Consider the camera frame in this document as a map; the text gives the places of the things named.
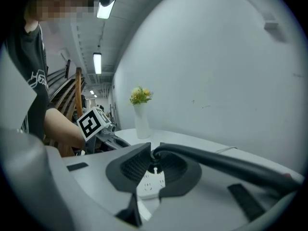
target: white vase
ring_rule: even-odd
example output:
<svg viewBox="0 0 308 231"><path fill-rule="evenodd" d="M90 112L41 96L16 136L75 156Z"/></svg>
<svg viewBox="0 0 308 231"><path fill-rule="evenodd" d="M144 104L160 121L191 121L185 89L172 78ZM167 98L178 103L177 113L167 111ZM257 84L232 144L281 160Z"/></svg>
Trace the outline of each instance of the white vase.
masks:
<svg viewBox="0 0 308 231"><path fill-rule="evenodd" d="M146 113L146 103L135 104L135 127L138 139L146 139L151 135L148 116Z"/></svg>

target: power strip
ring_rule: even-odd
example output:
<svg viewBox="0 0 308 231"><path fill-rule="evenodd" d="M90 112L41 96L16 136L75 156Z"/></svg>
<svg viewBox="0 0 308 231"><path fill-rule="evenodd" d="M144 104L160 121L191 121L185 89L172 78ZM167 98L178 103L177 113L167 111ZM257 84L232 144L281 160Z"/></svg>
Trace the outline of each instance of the power strip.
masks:
<svg viewBox="0 0 308 231"><path fill-rule="evenodd" d="M158 174L157 168L154 170L154 174L147 171L137 187L137 196L141 199L158 197L159 191L166 186L164 172Z"/></svg>

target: person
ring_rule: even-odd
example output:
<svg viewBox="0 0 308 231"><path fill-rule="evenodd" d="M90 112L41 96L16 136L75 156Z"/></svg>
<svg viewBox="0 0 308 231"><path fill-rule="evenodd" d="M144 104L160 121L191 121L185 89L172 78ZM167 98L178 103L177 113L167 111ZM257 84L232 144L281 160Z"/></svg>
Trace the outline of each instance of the person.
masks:
<svg viewBox="0 0 308 231"><path fill-rule="evenodd" d="M79 7L91 6L94 0L29 0L18 13L4 42L8 54L37 96L22 130L43 140L44 134L63 144L83 149L85 141L78 126L49 103L46 50L39 22L62 18Z"/></svg>

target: ceiling light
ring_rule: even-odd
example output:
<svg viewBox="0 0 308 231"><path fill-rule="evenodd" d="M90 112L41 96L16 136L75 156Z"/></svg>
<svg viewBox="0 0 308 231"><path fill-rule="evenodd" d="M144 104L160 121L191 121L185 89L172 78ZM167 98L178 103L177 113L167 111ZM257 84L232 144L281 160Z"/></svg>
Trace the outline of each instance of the ceiling light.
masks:
<svg viewBox="0 0 308 231"><path fill-rule="evenodd" d="M102 54L101 53L93 53L93 62L95 73L100 75L102 73Z"/></svg>
<svg viewBox="0 0 308 231"><path fill-rule="evenodd" d="M98 6L98 10L96 13L97 18L101 19L108 19L112 10L112 7L114 6L115 1L110 3L108 6L103 7L101 4Z"/></svg>

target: black cable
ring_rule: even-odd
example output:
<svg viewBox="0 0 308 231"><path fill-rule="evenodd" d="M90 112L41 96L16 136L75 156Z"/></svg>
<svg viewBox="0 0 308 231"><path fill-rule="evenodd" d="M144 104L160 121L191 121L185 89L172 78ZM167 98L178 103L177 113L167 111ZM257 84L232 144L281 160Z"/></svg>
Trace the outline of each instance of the black cable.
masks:
<svg viewBox="0 0 308 231"><path fill-rule="evenodd" d="M153 156L159 158L162 151L173 152L186 156L200 164L245 180L254 185L267 187L285 196L300 188L300 184L290 177L237 158L206 152L183 145L163 144L153 151Z"/></svg>

